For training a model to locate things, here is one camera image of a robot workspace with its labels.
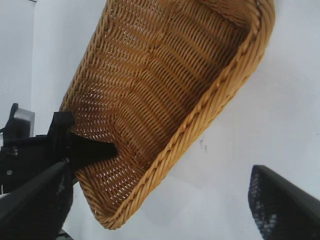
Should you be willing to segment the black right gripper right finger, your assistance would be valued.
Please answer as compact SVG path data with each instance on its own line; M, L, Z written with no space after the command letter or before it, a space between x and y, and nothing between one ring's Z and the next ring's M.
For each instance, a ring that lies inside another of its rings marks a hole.
M252 167L248 205L264 240L320 238L320 201L264 165Z

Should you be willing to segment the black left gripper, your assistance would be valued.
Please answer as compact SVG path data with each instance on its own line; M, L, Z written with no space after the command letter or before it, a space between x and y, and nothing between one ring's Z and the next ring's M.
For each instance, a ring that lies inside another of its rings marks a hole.
M58 162L69 162L75 173L89 165L118 155L112 142L71 133L75 118L70 111L55 112L47 134L27 136L30 124L10 117L0 150L0 193L8 194Z

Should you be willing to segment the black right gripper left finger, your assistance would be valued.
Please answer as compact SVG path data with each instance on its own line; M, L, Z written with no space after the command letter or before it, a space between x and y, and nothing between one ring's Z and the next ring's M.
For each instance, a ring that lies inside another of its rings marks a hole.
M55 240L72 204L72 173L58 162L0 199L0 238Z

